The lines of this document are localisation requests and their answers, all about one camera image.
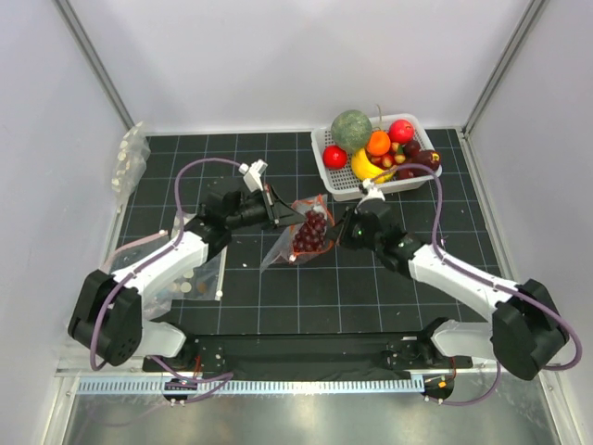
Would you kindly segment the purple grape bunch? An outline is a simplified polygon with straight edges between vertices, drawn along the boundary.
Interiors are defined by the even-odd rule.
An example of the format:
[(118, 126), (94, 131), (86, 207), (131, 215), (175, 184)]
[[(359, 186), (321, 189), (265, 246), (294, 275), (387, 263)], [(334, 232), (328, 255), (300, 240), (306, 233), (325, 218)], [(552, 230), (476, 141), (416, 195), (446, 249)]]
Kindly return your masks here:
[(293, 251), (296, 253), (321, 252), (325, 246), (328, 220), (318, 210), (307, 210), (306, 221), (300, 225), (293, 237)]

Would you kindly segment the clear zip bag red zipper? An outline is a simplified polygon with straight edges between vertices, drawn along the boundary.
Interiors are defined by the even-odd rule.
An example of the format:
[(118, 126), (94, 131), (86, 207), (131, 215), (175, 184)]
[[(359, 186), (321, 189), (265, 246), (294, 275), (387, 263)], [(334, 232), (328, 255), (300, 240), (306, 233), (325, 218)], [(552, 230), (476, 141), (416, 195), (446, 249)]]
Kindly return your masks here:
[(328, 236), (334, 227), (334, 217), (327, 204), (326, 195), (295, 201), (292, 209), (304, 216), (305, 221), (282, 232), (263, 258), (259, 270), (264, 272), (276, 265), (301, 265), (328, 252), (334, 246)]

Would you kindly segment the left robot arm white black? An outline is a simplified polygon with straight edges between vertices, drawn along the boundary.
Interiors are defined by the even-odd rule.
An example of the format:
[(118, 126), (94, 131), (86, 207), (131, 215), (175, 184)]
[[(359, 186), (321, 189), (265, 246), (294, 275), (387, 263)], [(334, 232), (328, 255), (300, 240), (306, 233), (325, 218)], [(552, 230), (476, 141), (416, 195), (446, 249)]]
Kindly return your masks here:
[(180, 328), (156, 323), (143, 315), (143, 305), (183, 273), (218, 256), (232, 241), (233, 231), (258, 225), (263, 229), (287, 227), (305, 221), (269, 185), (249, 192), (212, 191), (186, 222), (177, 237), (144, 259), (114, 273), (95, 270), (82, 284), (69, 320), (68, 334), (97, 359), (112, 366), (132, 356), (164, 358), (176, 371), (196, 361), (196, 348)]

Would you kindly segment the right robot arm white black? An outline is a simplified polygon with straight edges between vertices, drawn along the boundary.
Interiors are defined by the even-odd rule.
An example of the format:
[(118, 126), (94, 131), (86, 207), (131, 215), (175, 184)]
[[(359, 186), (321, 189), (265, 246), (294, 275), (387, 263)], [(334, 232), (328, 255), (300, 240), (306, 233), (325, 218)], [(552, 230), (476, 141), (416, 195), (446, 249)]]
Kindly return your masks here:
[(328, 236), (338, 246), (368, 249), (384, 267), (436, 288), (482, 317), (480, 323), (436, 323), (417, 345), (420, 361), (440, 366), (452, 356), (495, 361), (522, 380), (553, 369), (551, 359), (568, 343), (568, 328), (548, 290), (485, 273), (404, 231), (394, 208), (378, 198), (346, 210)]

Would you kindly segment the orange fruit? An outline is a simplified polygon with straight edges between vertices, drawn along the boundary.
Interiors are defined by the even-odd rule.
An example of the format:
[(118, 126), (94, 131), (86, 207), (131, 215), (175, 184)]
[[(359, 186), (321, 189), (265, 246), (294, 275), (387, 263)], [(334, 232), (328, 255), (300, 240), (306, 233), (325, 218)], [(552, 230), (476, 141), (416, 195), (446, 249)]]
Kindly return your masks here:
[(391, 148), (391, 140), (388, 133), (384, 131), (375, 131), (372, 133), (366, 151), (372, 157), (382, 157)]

